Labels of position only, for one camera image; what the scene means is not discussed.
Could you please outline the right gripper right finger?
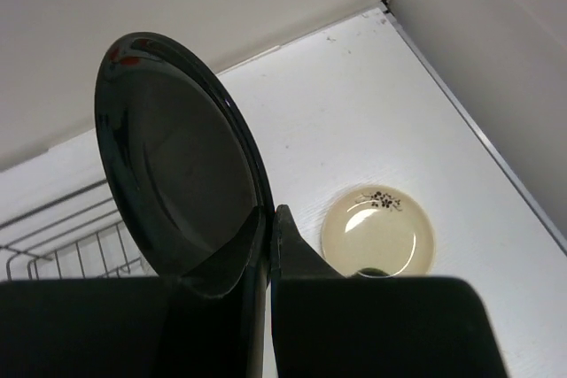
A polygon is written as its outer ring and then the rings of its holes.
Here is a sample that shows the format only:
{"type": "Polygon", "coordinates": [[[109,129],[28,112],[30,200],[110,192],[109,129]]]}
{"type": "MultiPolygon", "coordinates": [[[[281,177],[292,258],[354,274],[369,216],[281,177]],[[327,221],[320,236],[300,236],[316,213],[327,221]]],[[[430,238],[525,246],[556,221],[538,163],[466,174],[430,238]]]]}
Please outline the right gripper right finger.
{"type": "Polygon", "coordinates": [[[454,277],[345,277],[276,209],[271,329],[282,377],[503,377],[477,292],[454,277]]]}

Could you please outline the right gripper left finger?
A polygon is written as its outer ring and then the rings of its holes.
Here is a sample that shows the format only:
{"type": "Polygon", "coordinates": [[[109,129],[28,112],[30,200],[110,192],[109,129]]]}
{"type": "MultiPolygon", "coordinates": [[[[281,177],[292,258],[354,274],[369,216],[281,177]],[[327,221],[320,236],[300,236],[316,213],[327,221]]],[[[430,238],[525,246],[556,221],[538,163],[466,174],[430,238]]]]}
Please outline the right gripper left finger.
{"type": "Polygon", "coordinates": [[[258,377],[265,215],[182,276],[1,287],[4,377],[258,377]]]}

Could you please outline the black plate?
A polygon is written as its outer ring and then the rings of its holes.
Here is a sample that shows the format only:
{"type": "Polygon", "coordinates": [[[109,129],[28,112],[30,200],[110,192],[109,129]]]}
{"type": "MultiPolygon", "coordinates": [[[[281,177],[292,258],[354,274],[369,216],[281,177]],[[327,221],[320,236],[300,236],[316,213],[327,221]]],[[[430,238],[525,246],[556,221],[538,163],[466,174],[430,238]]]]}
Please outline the black plate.
{"type": "Polygon", "coordinates": [[[105,53],[94,111],[120,216],[169,291],[159,373],[260,376],[274,203],[235,102],[190,50],[138,32],[105,53]]]}

